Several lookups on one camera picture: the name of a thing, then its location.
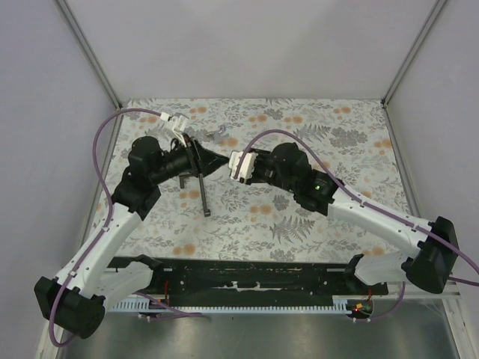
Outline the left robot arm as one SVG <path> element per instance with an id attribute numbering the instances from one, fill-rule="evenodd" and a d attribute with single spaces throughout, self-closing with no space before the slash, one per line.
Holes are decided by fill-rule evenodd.
<path id="1" fill-rule="evenodd" d="M 41 313 L 49 322 L 52 343 L 55 328 L 72 336 L 88 338 L 100 326 L 107 311 L 139 290 L 158 293 L 165 275 L 161 263 L 141 255 L 126 268 L 104 275 L 120 246 L 147 217 L 160 199 L 159 185 L 189 174 L 206 177 L 229 162 L 228 157 L 202 147 L 194 138 L 169 151 L 162 150 L 156 138 L 144 136 L 132 143 L 119 184 L 108 195 L 109 211 L 74 257 L 52 279 L 41 277 L 34 294 Z"/>

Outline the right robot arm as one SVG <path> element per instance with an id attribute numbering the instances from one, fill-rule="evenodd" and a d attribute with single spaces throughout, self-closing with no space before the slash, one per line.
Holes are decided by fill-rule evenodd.
<path id="1" fill-rule="evenodd" d="M 457 236 L 450 220 L 428 221 L 363 198 L 342 181 L 314 170 L 294 143 L 279 144 L 272 151 L 253 149 L 240 173 L 247 183 L 267 183 L 288 191 L 303 209 L 354 224 L 396 247 L 390 254 L 355 255 L 342 277 L 349 293 L 357 295 L 378 283 L 405 280 L 429 293 L 443 292 L 457 259 L 452 251 Z"/>

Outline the aluminium frame post left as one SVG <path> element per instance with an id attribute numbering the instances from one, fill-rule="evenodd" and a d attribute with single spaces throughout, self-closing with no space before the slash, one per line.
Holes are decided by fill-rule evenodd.
<path id="1" fill-rule="evenodd" d="M 82 30 L 82 27 L 78 19 L 76 18 L 72 8 L 68 4 L 68 1 L 54 0 L 54 3 L 60 11 L 61 15 L 63 16 L 67 27 L 70 29 L 71 34 L 73 35 L 75 41 L 78 43 L 83 55 L 85 56 L 90 68 L 93 70 L 94 75 L 99 81 L 104 93 L 109 98 L 109 101 L 112 103 L 115 109 L 122 109 L 122 101 L 114 90 L 112 83 L 109 81 L 105 70 L 103 69 L 97 55 L 95 54 L 94 49 L 92 48 L 84 31 Z"/>

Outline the aluminium frame post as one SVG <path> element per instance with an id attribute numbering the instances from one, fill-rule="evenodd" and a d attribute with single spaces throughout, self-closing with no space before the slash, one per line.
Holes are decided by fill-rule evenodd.
<path id="1" fill-rule="evenodd" d="M 388 105 L 391 103 L 394 95 L 396 94 L 398 88 L 403 82 L 404 77 L 413 65 L 423 45 L 427 41 L 427 38 L 430 36 L 436 23 L 442 16 L 443 12 L 445 11 L 445 8 L 448 6 L 448 3 L 448 0 L 434 1 L 433 6 L 427 14 L 426 19 L 424 20 L 420 30 L 416 34 L 412 45 L 409 47 L 405 58 L 402 60 L 399 69 L 395 73 L 394 78 L 392 79 L 391 84 L 388 87 L 388 90 L 385 92 L 384 97 L 381 99 L 383 108 L 387 108 Z"/>
<path id="2" fill-rule="evenodd" d="M 82 27 L 78 19 L 76 18 L 72 8 L 68 4 L 68 1 L 54 0 L 54 3 L 60 11 L 61 15 L 63 16 L 67 27 L 70 29 L 71 34 L 73 35 L 75 41 L 78 43 L 83 55 L 85 56 L 90 68 L 93 70 L 94 75 L 99 81 L 104 93 L 109 98 L 109 101 L 112 103 L 115 109 L 122 109 L 122 101 L 114 90 L 112 83 L 109 81 L 105 70 L 103 69 L 97 55 L 95 54 L 94 49 L 92 48 L 84 31 L 82 30 Z"/>

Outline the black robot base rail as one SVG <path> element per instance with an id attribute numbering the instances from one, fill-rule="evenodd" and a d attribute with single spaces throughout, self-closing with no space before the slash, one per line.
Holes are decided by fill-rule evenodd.
<path id="1" fill-rule="evenodd" d="M 388 294 L 385 284 L 347 284 L 344 264 L 172 258 L 159 263 L 142 291 L 166 295 L 174 307 L 313 307 L 329 306 L 335 296 Z"/>

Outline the aluminium frame post right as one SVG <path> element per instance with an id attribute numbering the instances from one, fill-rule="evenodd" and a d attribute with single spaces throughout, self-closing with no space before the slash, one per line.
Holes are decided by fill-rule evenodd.
<path id="1" fill-rule="evenodd" d="M 423 45 L 427 41 L 427 38 L 430 36 L 436 23 L 442 16 L 443 12 L 445 11 L 445 8 L 448 6 L 448 3 L 448 0 L 434 1 L 433 6 L 427 14 L 426 19 L 424 20 L 420 30 L 416 34 L 412 45 L 409 47 L 405 58 L 402 60 L 399 69 L 395 73 L 394 78 L 392 79 L 391 84 L 388 87 L 388 90 L 385 92 L 384 97 L 381 99 L 383 108 L 387 108 L 388 105 L 391 103 L 394 95 L 396 94 L 398 88 L 403 82 L 404 77 L 413 65 Z"/>

